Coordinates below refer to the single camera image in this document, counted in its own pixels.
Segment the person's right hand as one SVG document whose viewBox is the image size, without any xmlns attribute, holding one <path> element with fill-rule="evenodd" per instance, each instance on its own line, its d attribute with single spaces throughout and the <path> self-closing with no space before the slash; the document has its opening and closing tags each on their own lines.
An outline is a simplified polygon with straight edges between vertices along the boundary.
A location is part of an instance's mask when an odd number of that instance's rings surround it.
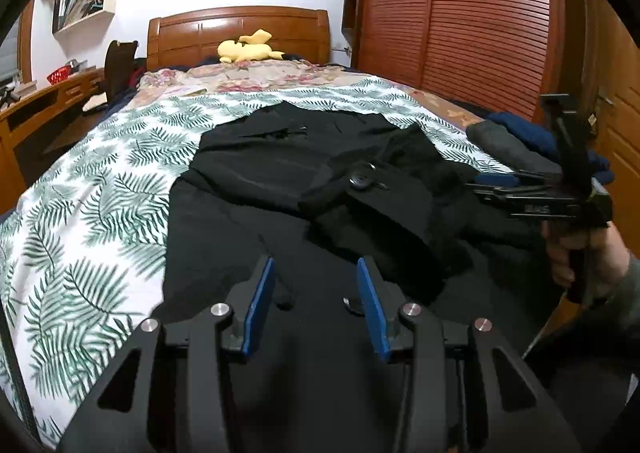
<svg viewBox="0 0 640 453">
<path fill-rule="evenodd" d="M 610 295 L 629 272 L 632 254 L 613 222 L 589 232 L 568 233 L 565 226 L 544 221 L 541 232 L 546 239 L 553 280 L 562 287 L 570 287 L 578 280 L 578 265 L 572 263 L 573 258 L 585 262 L 588 282 L 596 297 Z"/>
</svg>

